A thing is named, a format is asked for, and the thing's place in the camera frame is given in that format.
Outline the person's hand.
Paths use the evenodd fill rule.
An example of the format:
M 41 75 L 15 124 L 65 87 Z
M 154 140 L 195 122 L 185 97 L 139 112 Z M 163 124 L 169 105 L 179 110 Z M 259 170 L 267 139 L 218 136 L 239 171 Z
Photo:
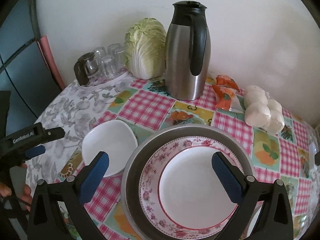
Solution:
M 22 164 L 20 167 L 14 166 L 9 169 L 9 176 L 6 182 L 1 181 L 1 197 L 10 197 L 14 194 L 21 200 L 20 204 L 24 209 L 30 210 L 31 202 L 31 188 L 25 184 L 25 176 L 27 165 Z

